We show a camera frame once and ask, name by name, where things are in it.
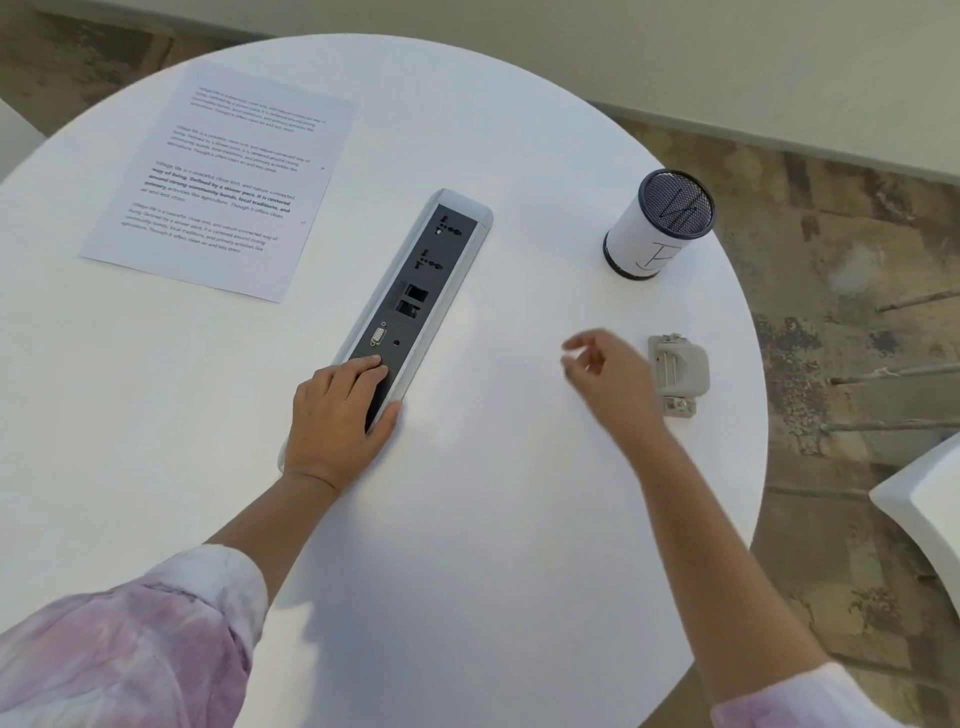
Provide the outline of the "white printed paper sheet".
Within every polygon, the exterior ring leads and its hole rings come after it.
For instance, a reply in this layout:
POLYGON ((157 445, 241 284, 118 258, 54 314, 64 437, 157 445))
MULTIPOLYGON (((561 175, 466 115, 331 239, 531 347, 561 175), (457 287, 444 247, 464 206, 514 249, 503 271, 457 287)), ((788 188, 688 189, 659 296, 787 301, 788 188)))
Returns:
POLYGON ((189 63, 80 256, 281 303, 357 113, 337 96, 189 63))

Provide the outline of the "grey plastic stapler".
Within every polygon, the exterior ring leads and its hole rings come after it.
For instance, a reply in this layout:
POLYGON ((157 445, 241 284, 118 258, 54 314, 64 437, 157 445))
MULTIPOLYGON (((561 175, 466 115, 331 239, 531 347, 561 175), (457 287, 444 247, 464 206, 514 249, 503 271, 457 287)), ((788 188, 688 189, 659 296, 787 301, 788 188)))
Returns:
POLYGON ((710 391, 707 352, 680 334, 654 335, 647 340, 654 392, 666 418, 691 419, 697 400, 710 391))

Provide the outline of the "pink tie-dye right sleeve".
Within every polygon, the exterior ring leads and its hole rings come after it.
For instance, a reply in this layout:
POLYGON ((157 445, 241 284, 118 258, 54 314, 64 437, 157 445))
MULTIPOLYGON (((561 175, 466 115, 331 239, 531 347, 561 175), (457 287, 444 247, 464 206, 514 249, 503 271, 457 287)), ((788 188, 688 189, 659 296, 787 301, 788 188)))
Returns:
POLYGON ((882 710, 837 662, 827 662, 710 711, 714 728, 917 728, 882 710))

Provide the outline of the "white moulded chair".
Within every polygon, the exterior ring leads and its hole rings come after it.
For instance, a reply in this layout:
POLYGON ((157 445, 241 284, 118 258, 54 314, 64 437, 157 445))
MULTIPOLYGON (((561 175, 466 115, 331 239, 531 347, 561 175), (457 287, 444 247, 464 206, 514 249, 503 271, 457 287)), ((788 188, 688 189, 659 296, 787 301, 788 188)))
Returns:
POLYGON ((879 483, 869 496, 919 547, 960 616, 960 432, 879 483))

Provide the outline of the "person's left hand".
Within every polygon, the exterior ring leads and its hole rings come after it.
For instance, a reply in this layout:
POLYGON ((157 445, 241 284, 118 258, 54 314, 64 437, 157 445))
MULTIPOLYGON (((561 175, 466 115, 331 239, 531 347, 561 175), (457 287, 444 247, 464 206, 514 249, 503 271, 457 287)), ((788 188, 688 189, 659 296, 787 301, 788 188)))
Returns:
POLYGON ((376 458, 366 454, 367 415, 389 373, 380 356, 317 370, 297 386, 284 473, 324 480, 340 493, 376 458))

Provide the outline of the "grey table power socket panel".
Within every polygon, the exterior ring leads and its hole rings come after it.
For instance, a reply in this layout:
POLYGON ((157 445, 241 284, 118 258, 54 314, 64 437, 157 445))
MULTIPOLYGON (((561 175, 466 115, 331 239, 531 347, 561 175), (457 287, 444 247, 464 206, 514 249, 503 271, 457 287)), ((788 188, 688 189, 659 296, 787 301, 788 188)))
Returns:
POLYGON ((426 202, 332 361, 378 356, 388 368, 367 409, 367 430, 403 399, 494 220, 488 206, 447 188, 426 202))

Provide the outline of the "person's right hand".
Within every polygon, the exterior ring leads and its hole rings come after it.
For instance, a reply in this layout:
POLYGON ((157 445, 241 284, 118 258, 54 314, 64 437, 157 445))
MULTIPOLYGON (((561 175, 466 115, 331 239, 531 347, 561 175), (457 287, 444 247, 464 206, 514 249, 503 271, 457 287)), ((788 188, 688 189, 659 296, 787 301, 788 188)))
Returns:
POLYGON ((625 453, 666 441, 668 431, 647 359, 607 330, 606 365, 600 375, 567 379, 598 424, 625 453))

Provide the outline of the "white cylindrical mesh pen holder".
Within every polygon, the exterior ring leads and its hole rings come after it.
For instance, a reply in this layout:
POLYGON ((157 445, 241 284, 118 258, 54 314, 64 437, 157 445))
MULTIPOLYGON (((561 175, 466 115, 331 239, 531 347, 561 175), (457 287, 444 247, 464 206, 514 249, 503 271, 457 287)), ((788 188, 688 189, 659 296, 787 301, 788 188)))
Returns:
POLYGON ((627 208, 604 235, 608 266, 631 281, 648 281, 690 243, 710 235, 714 197, 690 174, 660 168, 642 178, 627 208))

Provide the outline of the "person's left forearm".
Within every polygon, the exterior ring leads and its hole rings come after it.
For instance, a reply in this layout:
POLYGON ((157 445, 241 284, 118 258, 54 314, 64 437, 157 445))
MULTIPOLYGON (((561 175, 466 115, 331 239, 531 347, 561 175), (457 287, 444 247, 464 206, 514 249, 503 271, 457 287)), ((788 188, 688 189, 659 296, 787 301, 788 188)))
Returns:
POLYGON ((242 552, 259 569, 272 605, 340 491, 319 478, 282 476, 205 543, 242 552))

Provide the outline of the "thin wooden chair leg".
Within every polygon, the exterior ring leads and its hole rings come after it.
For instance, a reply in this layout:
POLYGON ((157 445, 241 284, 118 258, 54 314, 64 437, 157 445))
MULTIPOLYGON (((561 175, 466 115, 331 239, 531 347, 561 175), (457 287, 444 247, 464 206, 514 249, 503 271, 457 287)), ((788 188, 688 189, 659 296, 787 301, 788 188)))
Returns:
POLYGON ((930 376, 960 374, 960 362, 921 365, 902 368, 880 368, 864 373, 834 375, 826 382, 831 386, 872 383, 884 380, 915 379, 930 376))
POLYGON ((894 302, 888 302, 876 307, 877 313, 886 313, 895 310, 905 310, 913 307, 928 305, 953 298, 960 298, 960 287, 925 294, 916 297, 907 297, 894 302))
POLYGON ((960 431, 960 417, 909 418, 901 420, 828 421, 819 426, 823 433, 882 431, 960 431))
POLYGON ((786 486, 783 484, 768 484, 765 486, 765 493, 805 499, 870 502, 869 491, 859 491, 856 489, 814 489, 786 486))

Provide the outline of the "pink tie-dye left sleeve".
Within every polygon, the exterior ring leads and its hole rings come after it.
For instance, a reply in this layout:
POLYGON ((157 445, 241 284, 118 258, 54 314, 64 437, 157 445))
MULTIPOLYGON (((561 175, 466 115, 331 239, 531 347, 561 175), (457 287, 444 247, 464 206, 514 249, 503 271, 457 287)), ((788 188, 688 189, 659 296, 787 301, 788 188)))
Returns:
POLYGON ((234 728, 268 607, 218 544, 56 600, 0 634, 0 728, 234 728))

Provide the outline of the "person's right forearm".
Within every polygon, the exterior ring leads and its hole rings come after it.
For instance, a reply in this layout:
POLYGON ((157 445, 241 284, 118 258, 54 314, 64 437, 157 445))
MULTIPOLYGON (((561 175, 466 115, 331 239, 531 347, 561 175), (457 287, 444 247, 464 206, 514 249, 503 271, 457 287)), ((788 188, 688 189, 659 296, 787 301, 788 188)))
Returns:
POLYGON ((639 480, 710 703, 743 698, 826 665, 826 651, 771 583, 666 426, 629 429, 619 447, 639 480))

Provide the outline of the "pink tie-dye sleeve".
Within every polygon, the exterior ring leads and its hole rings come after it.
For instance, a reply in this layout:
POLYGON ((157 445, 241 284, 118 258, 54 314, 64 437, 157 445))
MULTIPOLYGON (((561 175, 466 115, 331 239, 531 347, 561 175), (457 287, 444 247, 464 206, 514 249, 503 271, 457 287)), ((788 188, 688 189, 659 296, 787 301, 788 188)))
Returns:
POLYGON ((714 728, 917 728, 882 710, 837 662, 827 662, 710 711, 714 728))
POLYGON ((268 607, 218 544, 56 600, 0 634, 0 728, 234 728, 268 607))

